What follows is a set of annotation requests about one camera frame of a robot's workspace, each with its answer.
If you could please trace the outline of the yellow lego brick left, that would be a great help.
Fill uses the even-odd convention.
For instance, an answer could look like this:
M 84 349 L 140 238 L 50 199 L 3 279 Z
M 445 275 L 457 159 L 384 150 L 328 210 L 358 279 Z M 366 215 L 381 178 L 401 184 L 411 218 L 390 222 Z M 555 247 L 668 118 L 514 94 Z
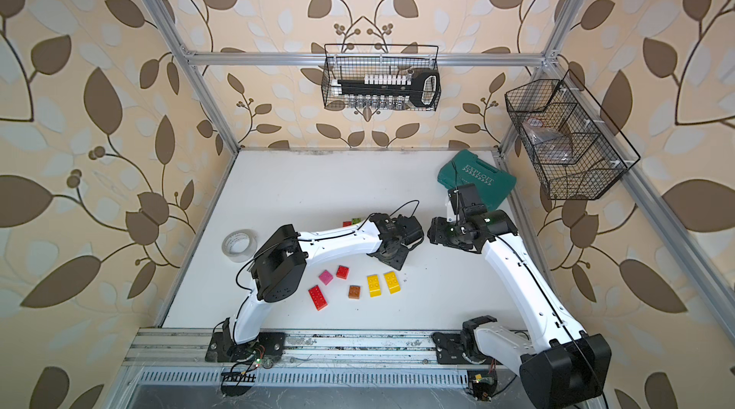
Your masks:
M 380 280 L 377 275 L 369 275 L 367 277 L 367 288 L 369 289 L 370 297 L 377 297 L 381 295 Z

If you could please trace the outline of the left circuit board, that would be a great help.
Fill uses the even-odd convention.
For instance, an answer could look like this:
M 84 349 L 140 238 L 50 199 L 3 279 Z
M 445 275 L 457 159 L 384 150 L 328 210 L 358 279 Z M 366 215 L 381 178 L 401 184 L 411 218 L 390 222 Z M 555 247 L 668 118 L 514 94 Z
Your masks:
M 220 375 L 220 393 L 227 398 L 245 395 L 254 388 L 256 374 L 262 369 L 271 369 L 274 364 L 271 357 L 251 357 L 233 363 Z

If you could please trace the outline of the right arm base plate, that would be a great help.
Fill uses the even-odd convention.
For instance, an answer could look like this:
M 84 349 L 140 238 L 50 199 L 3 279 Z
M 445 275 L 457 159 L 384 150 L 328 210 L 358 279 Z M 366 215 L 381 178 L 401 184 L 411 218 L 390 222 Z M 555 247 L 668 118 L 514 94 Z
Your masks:
M 436 350 L 436 361 L 440 365 L 470 365 L 465 349 L 461 343 L 460 334 L 447 334 L 447 332 L 433 332 L 431 334 L 434 349 Z

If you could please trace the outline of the yellow lego brick right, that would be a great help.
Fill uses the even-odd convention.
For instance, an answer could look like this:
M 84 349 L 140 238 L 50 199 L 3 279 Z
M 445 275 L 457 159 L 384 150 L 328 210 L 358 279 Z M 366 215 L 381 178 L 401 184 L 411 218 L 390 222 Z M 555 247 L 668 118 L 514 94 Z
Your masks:
M 384 274 L 384 278 L 390 294 L 400 292 L 401 285 L 397 274 L 394 271 L 390 271 Z

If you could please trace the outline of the clear plastic bag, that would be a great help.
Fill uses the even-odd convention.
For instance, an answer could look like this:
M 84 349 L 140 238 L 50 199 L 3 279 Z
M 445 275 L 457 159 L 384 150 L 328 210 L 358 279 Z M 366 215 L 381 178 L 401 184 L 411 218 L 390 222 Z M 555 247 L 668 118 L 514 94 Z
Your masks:
M 546 127 L 537 118 L 527 119 L 523 124 L 534 154 L 544 164 L 570 164 L 573 161 L 572 137 Z

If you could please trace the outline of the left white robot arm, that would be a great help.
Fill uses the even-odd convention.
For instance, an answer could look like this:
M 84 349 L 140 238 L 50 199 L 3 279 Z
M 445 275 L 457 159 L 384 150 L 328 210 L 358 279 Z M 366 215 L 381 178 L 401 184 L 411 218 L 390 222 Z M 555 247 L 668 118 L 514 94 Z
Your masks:
M 373 213 L 356 225 L 316 232 L 283 225 L 244 268 L 251 275 L 249 295 L 237 313 L 225 320 L 223 332 L 235 346 L 254 341 L 272 306 L 298 290 L 311 263 L 363 254 L 400 270 L 423 240 L 424 231 L 415 216 Z

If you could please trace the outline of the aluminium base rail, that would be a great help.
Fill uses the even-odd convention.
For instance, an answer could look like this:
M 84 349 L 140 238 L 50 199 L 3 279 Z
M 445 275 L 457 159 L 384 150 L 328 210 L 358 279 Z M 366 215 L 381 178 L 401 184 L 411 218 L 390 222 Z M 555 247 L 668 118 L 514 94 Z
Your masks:
M 234 362 L 206 362 L 207 329 L 146 329 L 138 332 L 124 366 L 140 369 L 142 382 L 220 383 Z M 263 332 L 280 332 L 265 330 Z M 271 369 L 256 374 L 259 386 L 457 387 L 469 371 L 506 371 L 494 361 L 440 365 L 427 331 L 287 330 L 284 352 Z

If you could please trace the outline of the circuit board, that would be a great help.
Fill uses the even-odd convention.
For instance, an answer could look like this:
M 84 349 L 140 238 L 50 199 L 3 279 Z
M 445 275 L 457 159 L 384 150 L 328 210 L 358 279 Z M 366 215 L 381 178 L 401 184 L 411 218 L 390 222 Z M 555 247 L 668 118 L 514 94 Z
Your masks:
M 262 369 L 271 369 L 274 364 L 271 357 L 251 357 L 233 363 L 220 375 L 220 393 L 227 398 L 245 395 L 254 388 L 256 374 Z
M 467 376 L 467 395 L 475 401 L 492 401 L 498 388 L 497 374 L 490 371 L 469 371 Z

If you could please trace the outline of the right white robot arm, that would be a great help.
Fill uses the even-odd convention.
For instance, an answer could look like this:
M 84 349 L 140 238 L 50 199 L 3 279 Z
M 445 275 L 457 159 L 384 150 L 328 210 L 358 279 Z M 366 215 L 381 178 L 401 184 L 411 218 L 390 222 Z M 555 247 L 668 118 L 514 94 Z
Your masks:
M 604 395 L 610 345 L 601 334 L 588 334 L 563 306 L 503 210 L 488 210 L 475 185 L 457 186 L 448 193 L 446 217 L 434 218 L 427 236 L 431 244 L 482 256 L 526 326 L 520 336 L 490 315 L 466 320 L 460 357 L 505 365 L 537 408 L 566 408 Z

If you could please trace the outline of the white tape roll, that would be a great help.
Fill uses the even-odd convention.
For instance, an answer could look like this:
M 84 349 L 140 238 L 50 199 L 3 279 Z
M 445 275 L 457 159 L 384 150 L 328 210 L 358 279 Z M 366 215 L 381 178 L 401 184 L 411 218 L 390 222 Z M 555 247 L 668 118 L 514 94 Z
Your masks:
M 256 234 L 251 229 L 234 231 L 224 238 L 221 250 L 231 262 L 246 263 L 258 250 Z

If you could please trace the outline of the long red lego front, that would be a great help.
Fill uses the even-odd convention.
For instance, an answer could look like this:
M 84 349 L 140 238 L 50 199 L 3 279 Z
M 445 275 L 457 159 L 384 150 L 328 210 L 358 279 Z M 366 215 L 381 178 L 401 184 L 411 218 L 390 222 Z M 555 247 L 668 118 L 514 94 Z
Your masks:
M 314 286 L 308 290 L 310 299 L 317 311 L 322 311 L 328 306 L 327 298 L 323 295 L 323 292 L 319 286 Z

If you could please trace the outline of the small red lego brick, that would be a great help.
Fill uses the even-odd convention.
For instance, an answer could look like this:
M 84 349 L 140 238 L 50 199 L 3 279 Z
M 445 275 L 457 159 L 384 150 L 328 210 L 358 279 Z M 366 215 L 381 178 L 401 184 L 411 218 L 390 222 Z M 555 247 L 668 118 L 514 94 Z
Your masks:
M 338 267 L 335 276 L 339 279 L 346 280 L 350 274 L 350 269 L 345 266 Z

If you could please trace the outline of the black socket set holder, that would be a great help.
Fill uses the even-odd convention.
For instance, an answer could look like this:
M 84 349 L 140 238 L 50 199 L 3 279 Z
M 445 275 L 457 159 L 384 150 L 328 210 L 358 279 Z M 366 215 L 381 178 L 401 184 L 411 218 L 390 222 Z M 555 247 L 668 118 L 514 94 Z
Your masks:
M 394 104 L 410 108 L 433 108 L 440 98 L 440 74 L 437 70 L 416 70 L 406 74 L 365 75 L 355 79 L 331 79 L 328 96 L 361 97 L 364 101 Z

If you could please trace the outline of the yellow lego brick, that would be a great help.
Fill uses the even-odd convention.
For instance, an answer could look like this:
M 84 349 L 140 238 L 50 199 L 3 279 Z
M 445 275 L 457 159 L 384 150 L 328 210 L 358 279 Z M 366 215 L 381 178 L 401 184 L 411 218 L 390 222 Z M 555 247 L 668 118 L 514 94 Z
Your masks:
M 384 274 L 384 278 L 390 294 L 400 292 L 401 285 L 397 274 L 394 271 L 390 271 Z
M 369 275 L 367 277 L 367 288 L 369 289 L 370 297 L 377 297 L 381 295 L 380 280 L 377 275 Z

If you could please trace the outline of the pink lego brick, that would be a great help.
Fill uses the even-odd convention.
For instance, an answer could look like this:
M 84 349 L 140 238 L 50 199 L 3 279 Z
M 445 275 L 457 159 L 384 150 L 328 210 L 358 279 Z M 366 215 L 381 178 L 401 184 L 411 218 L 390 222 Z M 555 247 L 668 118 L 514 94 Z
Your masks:
M 324 284 L 325 286 L 327 286 L 327 285 L 329 285 L 329 284 L 330 284 L 330 283 L 331 283 L 331 282 L 333 281 L 333 279 L 334 279 L 334 276 L 333 276 L 333 275 L 332 275 L 332 274 L 331 274 L 331 273 L 330 273 L 330 272 L 329 272 L 328 270 L 324 270 L 324 271 L 323 271 L 323 272 L 322 272 L 322 273 L 321 273 L 321 274 L 319 275 L 319 279 L 321 280 L 321 282 L 322 282 L 322 283 L 323 283 L 323 284 Z

